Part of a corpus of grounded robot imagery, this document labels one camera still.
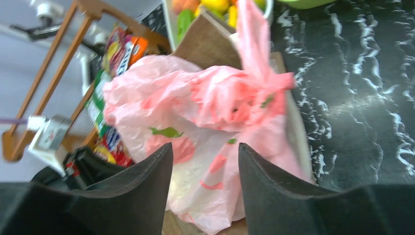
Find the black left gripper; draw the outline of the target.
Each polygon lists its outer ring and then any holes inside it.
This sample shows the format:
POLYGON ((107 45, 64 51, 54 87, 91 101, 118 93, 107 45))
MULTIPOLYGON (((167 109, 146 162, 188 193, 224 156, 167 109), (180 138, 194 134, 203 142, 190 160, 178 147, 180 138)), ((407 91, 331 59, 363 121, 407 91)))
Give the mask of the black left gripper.
POLYGON ((1 183, 3 235, 160 235, 173 166, 172 144, 129 167, 89 147, 64 158, 32 182, 1 183))

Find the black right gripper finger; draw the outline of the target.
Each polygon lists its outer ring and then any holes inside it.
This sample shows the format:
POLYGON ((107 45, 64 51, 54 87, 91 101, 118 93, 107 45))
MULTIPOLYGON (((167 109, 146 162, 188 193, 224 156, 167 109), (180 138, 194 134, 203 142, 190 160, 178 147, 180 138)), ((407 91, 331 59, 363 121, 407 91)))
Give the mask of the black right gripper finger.
POLYGON ((306 182, 239 145, 251 235, 412 235, 413 185, 366 185, 341 192, 306 182))

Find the pink plastic grocery bag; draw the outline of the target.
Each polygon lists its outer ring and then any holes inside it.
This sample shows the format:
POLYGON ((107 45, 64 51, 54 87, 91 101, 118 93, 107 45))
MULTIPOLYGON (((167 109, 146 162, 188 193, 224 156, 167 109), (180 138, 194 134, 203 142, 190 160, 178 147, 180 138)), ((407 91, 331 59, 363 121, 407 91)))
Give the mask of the pink plastic grocery bag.
POLYGON ((141 162, 172 144, 166 208, 214 235, 245 217, 238 146, 312 183, 286 131, 286 92, 294 75, 270 64, 270 27, 251 0, 237 3, 231 34, 241 67, 202 68, 184 58, 148 55, 103 87, 104 117, 141 162))

